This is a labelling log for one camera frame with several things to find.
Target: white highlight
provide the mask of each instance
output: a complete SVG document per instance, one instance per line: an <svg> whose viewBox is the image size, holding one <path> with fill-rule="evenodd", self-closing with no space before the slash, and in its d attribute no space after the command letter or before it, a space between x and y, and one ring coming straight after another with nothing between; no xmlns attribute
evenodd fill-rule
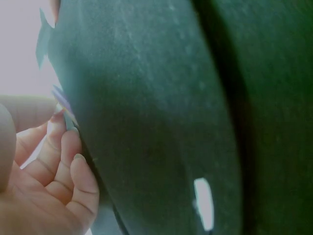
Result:
<svg viewBox="0 0 313 235"><path fill-rule="evenodd" d="M214 227L214 205L210 184L205 178L194 180L196 206L205 231Z"/></svg>

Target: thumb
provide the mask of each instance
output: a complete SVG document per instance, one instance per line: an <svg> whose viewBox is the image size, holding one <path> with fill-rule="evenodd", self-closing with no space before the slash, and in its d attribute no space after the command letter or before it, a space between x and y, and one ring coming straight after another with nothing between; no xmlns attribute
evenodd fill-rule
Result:
<svg viewBox="0 0 313 235"><path fill-rule="evenodd" d="M6 190L15 156L16 132L11 114L0 104L0 192Z"/></svg>

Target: hand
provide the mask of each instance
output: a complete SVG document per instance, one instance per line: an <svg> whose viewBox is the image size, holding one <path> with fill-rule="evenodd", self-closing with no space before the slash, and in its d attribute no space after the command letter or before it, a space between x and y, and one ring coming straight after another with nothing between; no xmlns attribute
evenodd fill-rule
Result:
<svg viewBox="0 0 313 235"><path fill-rule="evenodd" d="M84 235L96 217L95 177L79 154L79 134L66 131L55 105L0 96L0 234ZM21 169L47 129L37 159Z"/></svg>

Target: green cloth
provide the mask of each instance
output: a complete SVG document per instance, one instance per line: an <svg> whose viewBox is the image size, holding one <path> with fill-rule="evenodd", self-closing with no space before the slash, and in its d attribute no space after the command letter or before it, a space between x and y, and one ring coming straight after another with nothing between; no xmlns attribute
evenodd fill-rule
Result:
<svg viewBox="0 0 313 235"><path fill-rule="evenodd" d="M206 234L199 177L214 235L312 234L312 1L66 0L47 35L128 234Z"/></svg>

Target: finger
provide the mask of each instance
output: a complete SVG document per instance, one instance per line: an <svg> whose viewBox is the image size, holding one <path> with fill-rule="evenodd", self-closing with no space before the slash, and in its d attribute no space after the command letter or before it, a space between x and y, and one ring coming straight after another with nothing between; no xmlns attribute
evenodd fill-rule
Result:
<svg viewBox="0 0 313 235"><path fill-rule="evenodd" d="M16 133L43 125L56 107L54 99L29 96L0 95L0 104L11 114Z"/></svg>
<svg viewBox="0 0 313 235"><path fill-rule="evenodd" d="M48 122L47 138L45 139L36 160L24 168L43 186L53 181L61 160L61 139L66 132L63 113L54 115Z"/></svg>
<svg viewBox="0 0 313 235"><path fill-rule="evenodd" d="M54 28L58 21L61 0L41 0L41 9L49 25Z"/></svg>
<svg viewBox="0 0 313 235"><path fill-rule="evenodd" d="M70 173L74 182L74 192L72 200L67 204L67 209L76 216L83 231L86 232L98 212L98 185L86 160L80 154L75 156L70 166Z"/></svg>
<svg viewBox="0 0 313 235"><path fill-rule="evenodd" d="M18 166L23 165L36 147L43 140L47 133L47 123L40 127L29 129L25 132L20 132L17 135L15 162Z"/></svg>
<svg viewBox="0 0 313 235"><path fill-rule="evenodd" d="M0 104L0 192L6 190L15 155L16 133L12 116Z"/></svg>
<svg viewBox="0 0 313 235"><path fill-rule="evenodd" d="M46 189L64 205L69 203L73 196L74 183L70 175L70 165L81 149L78 132L67 131L62 136L61 161L54 180L46 186Z"/></svg>

